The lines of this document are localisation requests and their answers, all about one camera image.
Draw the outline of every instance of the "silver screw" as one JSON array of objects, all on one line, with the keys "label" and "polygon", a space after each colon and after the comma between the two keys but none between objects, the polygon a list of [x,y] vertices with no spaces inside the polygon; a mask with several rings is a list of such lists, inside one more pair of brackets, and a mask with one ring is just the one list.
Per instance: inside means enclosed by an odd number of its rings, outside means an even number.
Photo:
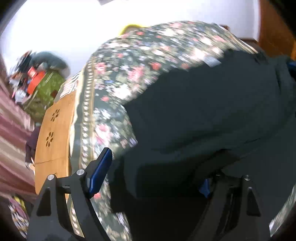
[{"label": "silver screw", "polygon": [[78,176],[81,176],[84,173],[84,170],[83,169],[79,169],[76,173],[77,173]]},{"label": "silver screw", "polygon": [[249,177],[249,175],[245,175],[245,176],[244,176],[244,179],[245,179],[246,181],[250,181],[250,180],[251,180],[250,177]]},{"label": "silver screw", "polygon": [[51,181],[52,179],[54,179],[54,175],[53,174],[48,175],[47,179]]}]

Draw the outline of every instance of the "white wall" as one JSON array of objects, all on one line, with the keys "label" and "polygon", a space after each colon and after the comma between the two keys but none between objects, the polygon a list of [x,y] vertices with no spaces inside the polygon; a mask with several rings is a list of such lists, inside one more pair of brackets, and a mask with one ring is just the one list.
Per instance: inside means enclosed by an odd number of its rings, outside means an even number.
[{"label": "white wall", "polygon": [[101,6],[97,0],[27,0],[4,30],[0,48],[8,70],[27,50],[48,50],[62,57],[73,75],[100,44],[129,23],[201,20],[253,38],[258,33],[256,1],[114,0]]}]

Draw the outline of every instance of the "green bag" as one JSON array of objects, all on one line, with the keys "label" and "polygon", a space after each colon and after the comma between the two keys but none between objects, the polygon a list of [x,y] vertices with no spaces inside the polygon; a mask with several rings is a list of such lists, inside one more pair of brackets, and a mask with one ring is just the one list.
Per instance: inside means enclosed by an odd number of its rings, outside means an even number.
[{"label": "green bag", "polygon": [[57,93],[65,79],[56,71],[49,70],[34,90],[23,109],[35,122],[42,123],[46,110],[54,103],[52,93]]}]

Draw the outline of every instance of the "curtain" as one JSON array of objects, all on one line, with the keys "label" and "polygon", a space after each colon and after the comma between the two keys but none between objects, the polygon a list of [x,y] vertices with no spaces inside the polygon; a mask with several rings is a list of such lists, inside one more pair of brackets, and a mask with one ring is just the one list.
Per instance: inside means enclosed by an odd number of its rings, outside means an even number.
[{"label": "curtain", "polygon": [[25,166],[25,144],[34,122],[10,98],[6,68],[0,56],[0,192],[36,198],[34,173]]}]

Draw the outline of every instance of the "floral bedsheet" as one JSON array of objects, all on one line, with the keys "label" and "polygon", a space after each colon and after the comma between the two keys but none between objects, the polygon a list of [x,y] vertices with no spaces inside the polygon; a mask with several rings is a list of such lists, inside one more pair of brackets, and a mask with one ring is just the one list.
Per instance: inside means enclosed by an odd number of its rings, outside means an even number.
[{"label": "floral bedsheet", "polygon": [[[73,123],[72,171],[86,168],[104,147],[118,157],[137,144],[123,104],[143,93],[160,74],[199,66],[208,56],[222,57],[226,49],[256,52],[216,24],[192,21],[141,28],[105,42],[84,69],[65,83],[70,86],[65,92],[77,90],[79,100]],[[110,198],[106,177],[91,200],[93,207],[111,240],[131,240],[127,219],[122,213],[112,213]],[[71,199],[68,207],[75,233],[83,236]]]}]

